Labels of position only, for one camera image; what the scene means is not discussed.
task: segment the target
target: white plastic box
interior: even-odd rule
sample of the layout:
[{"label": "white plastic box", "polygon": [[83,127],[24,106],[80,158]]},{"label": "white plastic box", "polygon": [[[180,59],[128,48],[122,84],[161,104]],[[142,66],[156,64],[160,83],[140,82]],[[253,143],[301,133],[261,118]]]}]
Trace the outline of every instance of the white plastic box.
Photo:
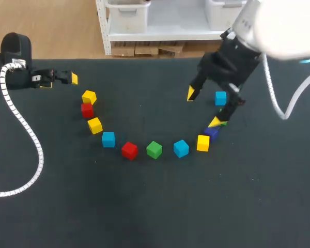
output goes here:
[{"label": "white plastic box", "polygon": [[206,0],[206,16],[210,29],[226,31],[232,27],[246,2],[242,0]]},{"label": "white plastic box", "polygon": [[139,34],[147,31],[147,0],[107,0],[110,11],[111,29],[118,34]]}]

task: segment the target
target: white spiral cable wrap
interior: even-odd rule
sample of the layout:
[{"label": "white spiral cable wrap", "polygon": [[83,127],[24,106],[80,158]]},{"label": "white spiral cable wrap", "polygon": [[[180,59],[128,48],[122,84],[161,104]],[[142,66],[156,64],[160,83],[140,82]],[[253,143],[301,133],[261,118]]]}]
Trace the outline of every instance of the white spiral cable wrap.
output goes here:
[{"label": "white spiral cable wrap", "polygon": [[20,121],[20,123],[23,125],[23,127],[29,133],[31,139],[35,143],[35,146],[36,146],[37,151],[38,151],[39,162],[38,162],[38,168],[37,168],[36,173],[34,174],[34,176],[31,178],[31,180],[27,184],[23,185],[22,187],[20,187],[16,190],[0,192],[0,197],[16,195],[16,194],[21,193],[24,190],[28,189],[29,187],[31,187],[31,185],[34,184],[35,181],[40,176],[40,173],[41,173],[42,168],[43,168],[43,163],[44,163],[44,156],[43,156],[42,148],[41,148],[41,145],[40,145],[38,138],[36,137],[35,133],[31,129],[31,127],[28,125],[26,120],[22,117],[20,112],[16,109],[16,107],[12,103],[10,96],[9,96],[9,93],[8,93],[8,90],[7,90],[7,85],[6,85],[6,73],[7,73],[7,71],[8,70],[14,70],[14,69],[20,69],[20,68],[22,68],[22,65],[17,64],[17,63],[9,63],[9,64],[4,65],[1,68],[1,72],[0,72],[1,90],[2,90],[2,93],[4,95],[6,103],[8,104],[10,110],[14,113],[15,117]]},{"label": "white spiral cable wrap", "polygon": [[269,69],[269,64],[268,64],[268,60],[267,60],[267,56],[266,54],[262,54],[262,60],[263,60],[263,66],[264,66],[264,72],[265,72],[265,77],[267,80],[267,84],[268,84],[268,89],[269,89],[269,93],[270,93],[270,98],[274,107],[274,110],[277,112],[277,114],[279,115],[279,117],[282,120],[287,120],[288,117],[290,116],[291,112],[293,111],[293,108],[298,100],[298,98],[300,97],[300,95],[302,94],[302,92],[304,92],[304,90],[307,88],[307,86],[309,86],[310,84],[310,76],[307,77],[303,83],[298,87],[298,89],[295,91],[294,95],[292,96],[286,113],[284,113],[277,102],[277,99],[275,97],[275,93],[274,93],[274,89],[273,89],[273,85],[272,85],[272,80],[271,80],[271,74],[270,74],[270,69]]}]

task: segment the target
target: blue cube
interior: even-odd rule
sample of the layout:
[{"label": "blue cube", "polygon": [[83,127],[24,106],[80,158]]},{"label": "blue cube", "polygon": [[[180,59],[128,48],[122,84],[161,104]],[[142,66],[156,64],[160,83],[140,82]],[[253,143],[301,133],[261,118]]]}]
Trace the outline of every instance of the blue cube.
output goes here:
[{"label": "blue cube", "polygon": [[220,127],[206,128],[203,134],[210,137],[210,142],[214,142],[219,134]]},{"label": "blue cube", "polygon": [[174,153],[179,157],[182,158],[186,156],[190,151],[190,147],[187,143],[183,140],[174,143]]},{"label": "blue cube", "polygon": [[115,139],[114,133],[104,132],[102,134],[102,145],[103,145],[103,147],[114,148],[115,142],[116,142],[116,139]]},{"label": "blue cube", "polygon": [[226,92],[225,91],[216,91],[215,105],[216,106],[225,106],[225,104],[226,104]]}]

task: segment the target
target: red cube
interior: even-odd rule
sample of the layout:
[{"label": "red cube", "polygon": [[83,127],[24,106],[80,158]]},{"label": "red cube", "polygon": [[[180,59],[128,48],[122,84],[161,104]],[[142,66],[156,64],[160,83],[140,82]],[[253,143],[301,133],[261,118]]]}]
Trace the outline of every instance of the red cube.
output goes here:
[{"label": "red cube", "polygon": [[123,157],[129,159],[129,160],[134,160],[135,157],[138,155],[138,147],[131,142],[127,142],[123,147],[122,147],[122,155]]},{"label": "red cube", "polygon": [[84,118],[94,117],[93,106],[91,103],[82,104],[82,114]]}]

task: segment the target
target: cube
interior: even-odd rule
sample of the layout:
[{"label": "cube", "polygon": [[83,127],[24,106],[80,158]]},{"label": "cube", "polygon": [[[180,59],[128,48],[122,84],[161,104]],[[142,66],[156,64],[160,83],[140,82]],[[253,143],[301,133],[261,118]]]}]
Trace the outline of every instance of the cube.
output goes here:
[{"label": "cube", "polygon": [[162,146],[155,141],[152,141],[146,148],[147,155],[153,159],[157,159],[162,154]]},{"label": "cube", "polygon": [[138,155],[138,147],[131,142],[127,142],[122,147],[122,155],[123,155],[123,157],[132,161]]},{"label": "cube", "polygon": [[97,95],[93,91],[85,91],[82,95],[83,103],[91,103],[92,105],[97,100]]},{"label": "cube", "polygon": [[210,142],[213,143],[218,137],[220,127],[206,128],[203,134],[210,137]]},{"label": "cube", "polygon": [[225,104],[226,104],[226,92],[225,91],[216,91],[215,105],[216,106],[225,106]]},{"label": "cube", "polygon": [[92,118],[94,116],[93,106],[89,103],[82,104],[82,114],[84,118]]},{"label": "cube", "polygon": [[74,85],[78,85],[78,76],[73,72],[71,73],[71,83]]},{"label": "cube", "polygon": [[88,122],[88,126],[92,132],[92,134],[97,134],[102,132],[102,124],[100,122],[100,120],[98,118],[94,118],[92,120],[89,120]]},{"label": "cube", "polygon": [[205,135],[199,135],[197,137],[197,147],[196,150],[198,151],[208,151],[210,144],[210,137]]},{"label": "cube", "polygon": [[104,132],[102,134],[102,145],[105,148],[114,148],[115,147],[115,133],[113,132]]},{"label": "cube", "polygon": [[174,153],[178,156],[178,158],[182,158],[189,153],[190,147],[184,141],[178,141],[174,143]]}]

